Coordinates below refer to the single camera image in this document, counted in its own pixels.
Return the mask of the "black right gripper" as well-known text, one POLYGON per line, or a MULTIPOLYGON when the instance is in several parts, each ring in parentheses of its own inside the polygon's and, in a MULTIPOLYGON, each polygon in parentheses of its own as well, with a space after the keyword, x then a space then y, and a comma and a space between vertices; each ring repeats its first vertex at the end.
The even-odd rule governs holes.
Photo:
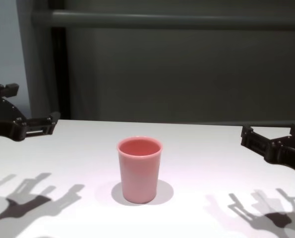
POLYGON ((266 162, 281 165, 295 171, 295 124, 290 128, 290 136, 269 139, 244 125, 241 131, 241 145, 263 156, 266 162))

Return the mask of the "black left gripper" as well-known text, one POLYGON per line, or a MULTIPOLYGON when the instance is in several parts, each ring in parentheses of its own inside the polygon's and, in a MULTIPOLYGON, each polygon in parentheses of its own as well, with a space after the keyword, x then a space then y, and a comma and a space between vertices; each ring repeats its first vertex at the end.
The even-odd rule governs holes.
POLYGON ((59 112, 53 112, 45 118, 28 119, 12 103, 2 97, 17 95, 19 85, 16 83, 0 84, 0 136, 13 141, 22 141, 25 137, 52 135, 60 119, 59 112))

